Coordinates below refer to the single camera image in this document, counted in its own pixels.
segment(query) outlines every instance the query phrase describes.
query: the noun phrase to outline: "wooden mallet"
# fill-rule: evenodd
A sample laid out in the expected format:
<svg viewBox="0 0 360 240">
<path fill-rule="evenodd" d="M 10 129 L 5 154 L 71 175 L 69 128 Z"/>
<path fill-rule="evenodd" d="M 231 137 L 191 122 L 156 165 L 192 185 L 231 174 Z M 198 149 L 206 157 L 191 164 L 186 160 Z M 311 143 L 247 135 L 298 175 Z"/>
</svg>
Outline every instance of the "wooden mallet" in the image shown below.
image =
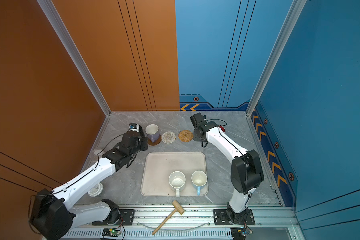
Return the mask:
<svg viewBox="0 0 360 240">
<path fill-rule="evenodd" d="M 185 212 L 185 210 L 183 209 L 182 206 L 180 206 L 180 204 L 174 200 L 172 202 L 173 206 L 175 207 L 175 209 L 171 212 L 171 214 L 168 215 L 168 217 L 166 217 L 164 219 L 164 221 L 162 223 L 160 223 L 160 225 L 153 231 L 152 235 L 154 235 L 163 225 L 164 223 L 170 218 L 172 217 L 172 215 L 175 213 L 175 212 L 179 212 L 180 214 L 183 214 Z"/>
</svg>

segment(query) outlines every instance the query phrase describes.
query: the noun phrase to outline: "blue wall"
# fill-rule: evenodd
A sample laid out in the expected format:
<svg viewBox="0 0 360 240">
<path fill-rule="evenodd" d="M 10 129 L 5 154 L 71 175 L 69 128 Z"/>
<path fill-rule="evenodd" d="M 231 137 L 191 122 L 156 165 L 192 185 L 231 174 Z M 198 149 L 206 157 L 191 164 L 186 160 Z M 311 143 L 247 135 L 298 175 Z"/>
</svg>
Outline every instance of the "blue wall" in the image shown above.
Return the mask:
<svg viewBox="0 0 360 240">
<path fill-rule="evenodd" d="M 360 1 L 307 1 L 260 104 L 298 178 L 307 240 L 360 237 Z"/>
<path fill-rule="evenodd" d="M 248 101 L 291 3 L 176 0 L 180 95 L 201 95 L 213 107 Z"/>
</svg>

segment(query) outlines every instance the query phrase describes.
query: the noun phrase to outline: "orange wall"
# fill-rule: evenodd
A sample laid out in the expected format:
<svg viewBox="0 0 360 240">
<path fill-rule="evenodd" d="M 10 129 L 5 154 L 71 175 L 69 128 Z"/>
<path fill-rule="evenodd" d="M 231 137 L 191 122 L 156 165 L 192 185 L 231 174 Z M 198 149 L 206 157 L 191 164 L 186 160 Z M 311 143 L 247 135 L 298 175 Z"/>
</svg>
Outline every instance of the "orange wall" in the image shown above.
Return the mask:
<svg viewBox="0 0 360 240">
<path fill-rule="evenodd" d="M 37 1 L 0 1 L 0 151 L 18 161 L 0 153 L 0 239 L 40 239 L 30 196 L 79 173 L 104 118 Z"/>
<path fill-rule="evenodd" d="M 174 0 L 53 0 L 112 111 L 178 110 Z"/>
</svg>

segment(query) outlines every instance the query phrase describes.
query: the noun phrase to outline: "light blue mug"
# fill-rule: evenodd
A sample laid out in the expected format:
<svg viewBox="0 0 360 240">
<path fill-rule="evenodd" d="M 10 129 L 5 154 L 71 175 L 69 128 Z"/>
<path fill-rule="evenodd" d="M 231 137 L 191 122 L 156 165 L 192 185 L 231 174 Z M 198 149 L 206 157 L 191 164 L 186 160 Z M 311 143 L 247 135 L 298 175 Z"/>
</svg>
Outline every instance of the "light blue mug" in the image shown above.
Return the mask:
<svg viewBox="0 0 360 240">
<path fill-rule="evenodd" d="M 158 126 L 156 124 L 148 125 L 145 129 L 147 133 L 147 137 L 151 140 L 151 142 L 155 142 L 160 137 L 160 133 L 158 132 Z"/>
<path fill-rule="evenodd" d="M 200 189 L 206 185 L 206 181 L 208 180 L 205 172 L 196 171 L 192 174 L 191 179 L 193 186 L 197 189 L 197 195 L 200 196 Z"/>
</svg>

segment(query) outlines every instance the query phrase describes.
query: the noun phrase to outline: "purple mug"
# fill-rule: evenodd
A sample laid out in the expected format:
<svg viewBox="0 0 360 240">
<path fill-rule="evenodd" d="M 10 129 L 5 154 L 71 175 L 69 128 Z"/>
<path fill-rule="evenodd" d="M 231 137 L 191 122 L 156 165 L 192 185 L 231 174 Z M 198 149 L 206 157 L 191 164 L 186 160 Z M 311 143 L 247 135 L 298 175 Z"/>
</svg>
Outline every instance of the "purple mug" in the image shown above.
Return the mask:
<svg viewBox="0 0 360 240">
<path fill-rule="evenodd" d="M 151 140 L 151 142 L 155 142 L 158 140 L 160 133 L 158 132 L 158 126 L 155 124 L 148 125 L 145 129 L 147 133 L 147 137 Z"/>
</svg>

